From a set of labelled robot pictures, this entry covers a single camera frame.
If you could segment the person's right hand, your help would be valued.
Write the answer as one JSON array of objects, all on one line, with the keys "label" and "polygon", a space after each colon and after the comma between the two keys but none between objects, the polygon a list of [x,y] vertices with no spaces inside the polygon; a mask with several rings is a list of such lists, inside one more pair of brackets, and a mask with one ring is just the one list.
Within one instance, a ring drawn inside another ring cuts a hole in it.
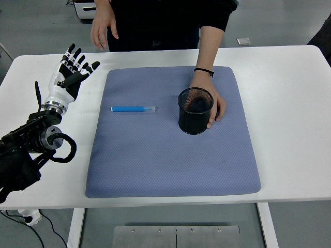
[{"label": "person's right hand", "polygon": [[90,36],[93,45],[101,51],[108,46],[107,28],[110,28],[112,37],[119,39],[114,11],[111,7],[99,8],[92,22]]}]

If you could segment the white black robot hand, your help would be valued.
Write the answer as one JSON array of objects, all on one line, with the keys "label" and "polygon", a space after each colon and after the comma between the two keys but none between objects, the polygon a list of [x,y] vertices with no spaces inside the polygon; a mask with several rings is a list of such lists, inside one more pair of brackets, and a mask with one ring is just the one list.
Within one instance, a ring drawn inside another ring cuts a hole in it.
[{"label": "white black robot hand", "polygon": [[81,54],[82,49],[75,47],[73,43],[55,66],[45,105],[56,104],[67,108],[69,103],[76,100],[81,83],[100,66],[99,61],[92,64],[86,62],[85,56]]}]

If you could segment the person's left hand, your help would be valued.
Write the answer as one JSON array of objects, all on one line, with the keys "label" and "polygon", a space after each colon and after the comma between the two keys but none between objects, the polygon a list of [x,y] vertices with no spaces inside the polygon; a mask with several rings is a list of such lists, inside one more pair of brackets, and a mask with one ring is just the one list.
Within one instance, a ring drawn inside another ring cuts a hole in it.
[{"label": "person's left hand", "polygon": [[214,100],[213,107],[210,110],[209,121],[206,126],[206,128],[209,129],[215,121],[219,121],[224,116],[227,106],[226,101],[215,89],[212,83],[211,71],[209,70],[202,70],[201,68],[195,69],[190,87],[201,88],[208,91]]}]

